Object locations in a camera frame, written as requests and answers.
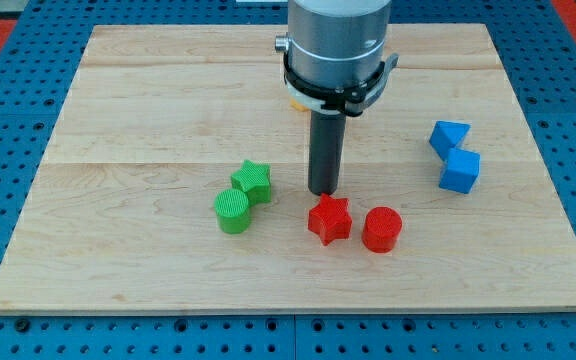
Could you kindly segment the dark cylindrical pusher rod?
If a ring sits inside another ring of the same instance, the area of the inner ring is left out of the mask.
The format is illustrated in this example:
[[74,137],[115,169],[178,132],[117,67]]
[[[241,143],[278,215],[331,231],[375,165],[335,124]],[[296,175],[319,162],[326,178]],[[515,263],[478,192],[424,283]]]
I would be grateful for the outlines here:
[[333,194],[338,185],[346,116],[311,112],[308,188],[316,195]]

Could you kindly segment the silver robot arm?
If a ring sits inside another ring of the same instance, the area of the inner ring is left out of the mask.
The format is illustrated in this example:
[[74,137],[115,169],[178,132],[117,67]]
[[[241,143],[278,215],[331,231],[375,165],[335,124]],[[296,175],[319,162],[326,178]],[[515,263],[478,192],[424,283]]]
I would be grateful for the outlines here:
[[275,39],[290,96],[310,111],[308,189],[338,186],[346,119],[383,93],[398,62],[383,56],[390,0],[290,0],[287,33]]

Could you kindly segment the black clamp ring mount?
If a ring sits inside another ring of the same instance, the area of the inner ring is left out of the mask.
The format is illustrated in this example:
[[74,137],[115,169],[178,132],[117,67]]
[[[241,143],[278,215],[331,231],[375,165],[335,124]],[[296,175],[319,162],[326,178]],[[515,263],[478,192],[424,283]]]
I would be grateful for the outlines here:
[[300,105],[324,115],[343,114],[360,116],[384,92],[390,72],[397,66],[399,55],[392,53],[381,61],[377,70],[367,80],[345,88],[325,88],[300,78],[283,56],[284,83],[290,96]]

